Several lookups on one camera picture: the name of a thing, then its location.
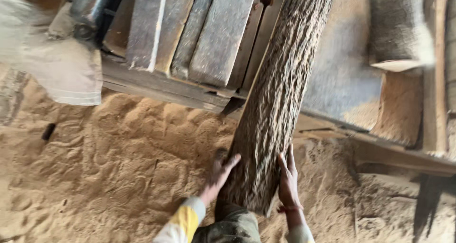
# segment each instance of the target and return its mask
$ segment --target sawdust pile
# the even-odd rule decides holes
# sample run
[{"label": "sawdust pile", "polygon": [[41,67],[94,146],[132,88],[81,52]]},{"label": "sawdust pile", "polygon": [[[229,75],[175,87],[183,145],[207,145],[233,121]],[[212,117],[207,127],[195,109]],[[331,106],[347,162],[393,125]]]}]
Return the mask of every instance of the sawdust pile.
[{"label": "sawdust pile", "polygon": [[[150,242],[199,190],[215,149],[229,147],[236,128],[216,114],[109,90],[97,107],[55,103],[33,80],[23,95],[14,121],[0,127],[0,242]],[[45,142],[48,123],[57,127]],[[360,242],[411,242],[413,200],[391,196],[413,199],[417,189],[370,177],[358,187],[346,170],[348,141],[294,144],[317,242],[352,243],[355,231]],[[214,221],[213,208],[203,225]],[[453,207],[441,205],[433,238],[423,242],[445,242],[435,239],[452,235],[453,221]],[[283,215],[259,217],[259,227],[263,242],[285,241]]]}]

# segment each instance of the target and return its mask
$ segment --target finger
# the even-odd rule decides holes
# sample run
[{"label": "finger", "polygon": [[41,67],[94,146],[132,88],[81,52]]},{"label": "finger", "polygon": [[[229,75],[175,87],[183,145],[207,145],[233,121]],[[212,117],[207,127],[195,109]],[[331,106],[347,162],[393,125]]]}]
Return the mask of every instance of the finger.
[{"label": "finger", "polygon": [[228,171],[231,171],[231,169],[233,167],[235,167],[239,163],[240,160],[241,160],[241,154],[238,153],[238,154],[232,156],[228,160],[228,162],[225,164],[224,168]]},{"label": "finger", "polygon": [[284,154],[281,152],[278,156],[279,158],[279,165],[280,165],[280,169],[282,170],[282,173],[285,173],[288,169],[287,167],[285,166],[285,157],[284,157]]},{"label": "finger", "polygon": [[290,143],[290,145],[288,146],[288,161],[287,161],[287,166],[288,166],[288,170],[290,170],[290,171],[296,170],[296,166],[295,166],[295,156],[293,155],[293,144],[292,144],[292,143]]}]

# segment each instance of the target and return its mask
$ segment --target human hand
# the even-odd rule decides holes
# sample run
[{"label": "human hand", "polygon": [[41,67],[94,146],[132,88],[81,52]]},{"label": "human hand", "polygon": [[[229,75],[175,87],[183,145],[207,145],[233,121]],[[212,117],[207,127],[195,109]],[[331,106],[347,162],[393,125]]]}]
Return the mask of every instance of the human hand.
[{"label": "human hand", "polygon": [[225,184],[228,175],[231,172],[231,169],[233,169],[233,167],[235,167],[241,160],[241,155],[236,154],[232,156],[230,159],[228,159],[226,164],[224,164],[226,157],[226,150],[217,150],[214,165],[212,166],[212,171],[206,180],[206,184],[203,190],[199,194],[200,199],[206,207],[208,207],[211,201],[217,198],[217,195],[219,194],[220,189]]},{"label": "human hand", "polygon": [[288,146],[288,162],[283,153],[279,154],[280,187],[279,199],[285,208],[296,207],[303,209],[298,196],[298,171],[293,156],[293,144]]}]

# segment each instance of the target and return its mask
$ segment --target white cloth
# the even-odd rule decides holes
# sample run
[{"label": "white cloth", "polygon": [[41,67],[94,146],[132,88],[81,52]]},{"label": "white cloth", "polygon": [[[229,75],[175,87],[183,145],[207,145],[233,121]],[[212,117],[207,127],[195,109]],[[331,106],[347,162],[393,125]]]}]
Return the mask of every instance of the white cloth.
[{"label": "white cloth", "polygon": [[0,0],[0,63],[33,75],[57,102],[100,104],[100,51],[71,36],[48,36],[54,17],[56,11],[26,0]]}]

